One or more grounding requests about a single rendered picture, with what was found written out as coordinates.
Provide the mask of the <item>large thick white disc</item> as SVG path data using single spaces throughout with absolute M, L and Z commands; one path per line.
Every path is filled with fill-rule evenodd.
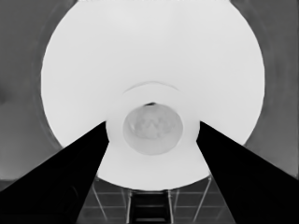
M 100 178 L 175 189 L 209 175 L 196 142 L 202 124 L 249 139 L 263 106 L 263 56 L 229 0 L 78 2 L 46 48 L 41 97 L 63 147 L 104 126 Z

